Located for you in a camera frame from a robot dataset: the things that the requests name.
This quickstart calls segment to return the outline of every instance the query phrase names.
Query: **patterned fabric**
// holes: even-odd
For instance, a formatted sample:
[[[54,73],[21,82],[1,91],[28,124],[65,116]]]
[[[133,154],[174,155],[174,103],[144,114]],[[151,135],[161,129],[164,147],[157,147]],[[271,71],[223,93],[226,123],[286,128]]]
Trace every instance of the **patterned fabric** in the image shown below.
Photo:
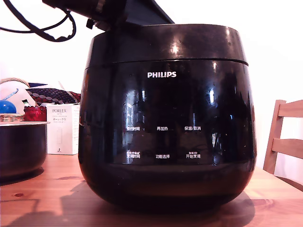
[[[56,88],[29,88],[27,92],[40,105],[41,103],[74,104],[79,103],[81,94]]]

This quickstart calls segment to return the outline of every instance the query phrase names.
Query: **wooden table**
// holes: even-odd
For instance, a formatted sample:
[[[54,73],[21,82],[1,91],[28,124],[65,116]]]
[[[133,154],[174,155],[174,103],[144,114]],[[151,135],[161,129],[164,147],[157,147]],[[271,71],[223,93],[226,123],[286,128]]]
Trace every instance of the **wooden table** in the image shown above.
[[[48,155],[39,176],[0,187],[1,227],[300,227],[303,192],[256,168],[245,192],[219,210],[149,215],[100,199],[85,183],[78,156]]]

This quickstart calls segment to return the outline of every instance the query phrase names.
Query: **power cord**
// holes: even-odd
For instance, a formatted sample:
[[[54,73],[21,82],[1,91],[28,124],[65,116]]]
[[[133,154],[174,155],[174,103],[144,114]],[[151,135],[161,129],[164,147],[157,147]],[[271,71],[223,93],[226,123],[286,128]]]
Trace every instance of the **power cord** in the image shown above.
[[[36,27],[35,25],[31,24],[30,22],[28,22],[22,16],[22,14],[13,6],[13,4],[9,0],[3,0],[3,1],[6,4],[6,6],[9,8],[9,10],[15,15],[15,17],[17,17],[17,19],[22,24],[24,24],[29,29],[29,31],[18,31],[18,30],[3,28],[3,27],[0,27],[0,30],[7,31],[7,32],[13,32],[13,33],[21,33],[21,34],[35,33],[38,36],[40,36],[40,37],[42,37],[42,38],[44,38],[48,41],[56,42],[56,43],[70,40],[76,35],[76,22],[75,22],[74,18],[71,16],[71,12],[67,9],[60,8],[66,14],[66,16],[60,22],[58,22],[55,25],[40,29],[40,28]],[[45,32],[46,30],[50,30],[52,28],[58,27],[64,21],[66,21],[67,18],[69,18],[70,21],[72,22],[72,34],[71,35],[69,35],[67,37],[61,36],[61,37],[55,39],[53,36],[51,36],[51,35],[49,35],[48,33]]]

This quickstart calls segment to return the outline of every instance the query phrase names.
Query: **red container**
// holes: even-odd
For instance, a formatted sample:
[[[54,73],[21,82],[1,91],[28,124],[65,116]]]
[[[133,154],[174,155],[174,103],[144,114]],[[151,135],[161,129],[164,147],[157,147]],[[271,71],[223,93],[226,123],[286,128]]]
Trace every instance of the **red container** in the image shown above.
[[[46,107],[25,106],[24,121],[26,122],[46,122]]]

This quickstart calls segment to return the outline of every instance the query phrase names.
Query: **wooden chair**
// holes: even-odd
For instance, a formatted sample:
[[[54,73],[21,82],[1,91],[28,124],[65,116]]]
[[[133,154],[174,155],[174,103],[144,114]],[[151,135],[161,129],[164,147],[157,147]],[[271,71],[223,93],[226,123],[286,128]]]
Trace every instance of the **wooden chair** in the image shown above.
[[[276,100],[263,166],[263,169],[271,174],[275,172],[278,153],[303,159],[303,140],[280,139],[284,117],[303,117],[303,100],[292,103]],[[278,178],[303,191],[301,184],[283,177]]]

